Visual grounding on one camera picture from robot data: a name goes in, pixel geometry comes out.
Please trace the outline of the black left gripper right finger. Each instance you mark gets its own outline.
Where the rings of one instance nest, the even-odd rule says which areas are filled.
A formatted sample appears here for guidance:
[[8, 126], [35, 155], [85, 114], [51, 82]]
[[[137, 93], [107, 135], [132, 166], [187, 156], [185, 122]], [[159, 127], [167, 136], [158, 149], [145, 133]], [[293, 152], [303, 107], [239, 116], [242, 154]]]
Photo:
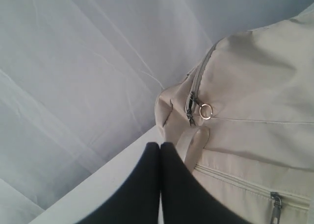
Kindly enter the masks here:
[[174, 145], [160, 146], [161, 200], [165, 224], [246, 224], [210, 195], [183, 164]]

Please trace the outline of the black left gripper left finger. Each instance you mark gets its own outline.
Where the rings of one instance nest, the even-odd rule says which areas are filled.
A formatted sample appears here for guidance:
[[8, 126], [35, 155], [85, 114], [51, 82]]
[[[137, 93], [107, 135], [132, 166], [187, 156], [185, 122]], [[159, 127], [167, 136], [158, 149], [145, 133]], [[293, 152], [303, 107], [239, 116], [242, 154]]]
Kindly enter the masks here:
[[159, 145], [147, 143], [119, 189], [80, 224], [157, 224], [160, 201]]

